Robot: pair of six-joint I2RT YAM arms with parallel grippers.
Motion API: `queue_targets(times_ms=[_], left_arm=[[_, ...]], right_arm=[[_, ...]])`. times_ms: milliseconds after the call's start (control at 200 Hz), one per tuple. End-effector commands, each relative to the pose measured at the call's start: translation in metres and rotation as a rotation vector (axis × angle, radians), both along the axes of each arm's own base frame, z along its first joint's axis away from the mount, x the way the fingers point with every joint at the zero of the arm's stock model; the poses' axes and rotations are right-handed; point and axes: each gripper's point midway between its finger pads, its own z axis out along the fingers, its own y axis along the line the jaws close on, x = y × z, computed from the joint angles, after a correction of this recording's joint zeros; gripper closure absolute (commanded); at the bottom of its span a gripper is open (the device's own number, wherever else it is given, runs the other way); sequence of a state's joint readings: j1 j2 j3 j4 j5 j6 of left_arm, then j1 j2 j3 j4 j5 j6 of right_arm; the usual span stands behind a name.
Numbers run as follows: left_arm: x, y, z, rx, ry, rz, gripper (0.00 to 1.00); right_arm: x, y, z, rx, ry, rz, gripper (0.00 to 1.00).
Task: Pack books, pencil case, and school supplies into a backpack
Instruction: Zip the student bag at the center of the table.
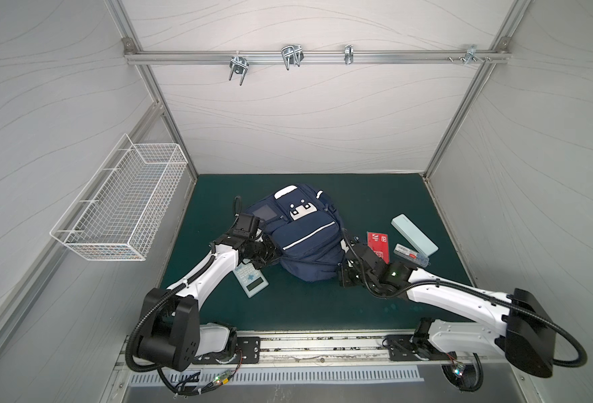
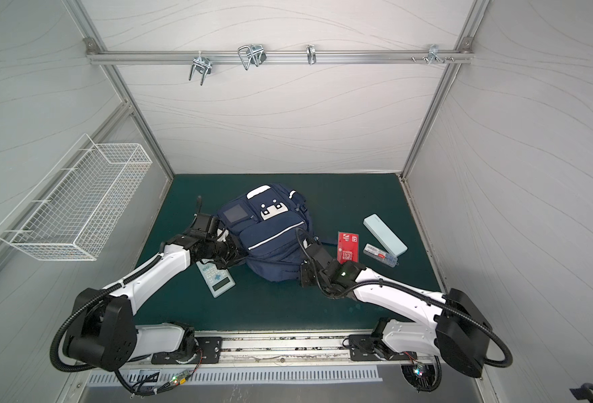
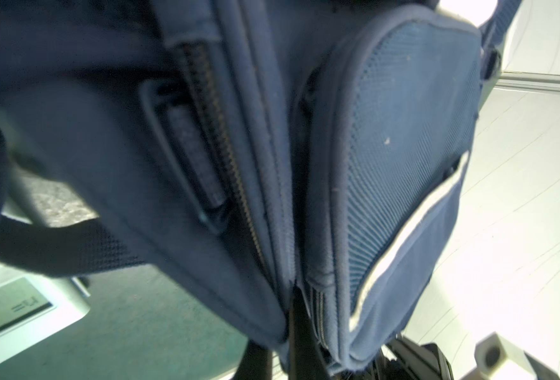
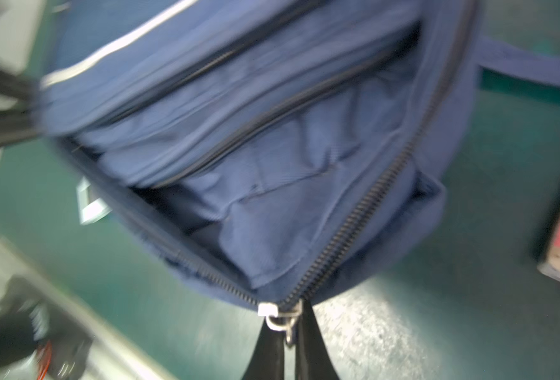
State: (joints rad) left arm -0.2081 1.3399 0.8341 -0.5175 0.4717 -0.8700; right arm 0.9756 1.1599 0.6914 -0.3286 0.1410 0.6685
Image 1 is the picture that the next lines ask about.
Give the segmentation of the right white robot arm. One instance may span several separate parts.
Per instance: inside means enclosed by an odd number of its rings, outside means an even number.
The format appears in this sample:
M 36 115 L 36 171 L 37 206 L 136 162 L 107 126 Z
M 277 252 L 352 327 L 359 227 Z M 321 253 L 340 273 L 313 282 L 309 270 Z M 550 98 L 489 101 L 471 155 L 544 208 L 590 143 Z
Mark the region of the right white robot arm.
M 381 300 L 402 299 L 439 307 L 463 322 L 423 318 L 395 349 L 420 360 L 460 352 L 499 356 L 527 374 L 550 378 L 555 367 L 580 368 L 588 362 L 583 345 L 553 322 L 527 290 L 491 292 L 433 275 L 402 261 L 386 263 L 368 245 L 344 241 L 339 274 L 343 285 L 361 285 Z

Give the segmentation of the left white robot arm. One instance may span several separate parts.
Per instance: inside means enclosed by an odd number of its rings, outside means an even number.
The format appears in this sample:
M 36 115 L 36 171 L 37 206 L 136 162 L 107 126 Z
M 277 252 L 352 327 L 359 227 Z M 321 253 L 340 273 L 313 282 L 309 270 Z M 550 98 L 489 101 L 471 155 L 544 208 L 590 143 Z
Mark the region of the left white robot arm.
M 239 213 L 232 227 L 210 243 L 209 252 L 193 269 L 169 287 L 148 292 L 125 348 L 125 362 L 132 371 L 184 371 L 206 354 L 219 359 L 234 355 L 235 328 L 201 324 L 200 310 L 241 263 L 261 269 L 278 259 L 279 252 L 263 226 L 261 218 Z

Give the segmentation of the navy blue backpack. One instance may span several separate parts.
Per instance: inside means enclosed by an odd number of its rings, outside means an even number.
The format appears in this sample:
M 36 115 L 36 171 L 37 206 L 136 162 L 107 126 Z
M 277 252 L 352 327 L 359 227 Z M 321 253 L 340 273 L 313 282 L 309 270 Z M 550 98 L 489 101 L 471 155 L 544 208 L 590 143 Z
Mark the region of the navy blue backpack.
M 300 280 L 337 277 L 343 263 L 343 220 L 333 200 L 308 184 L 286 186 L 244 210 L 280 252 L 279 263 Z

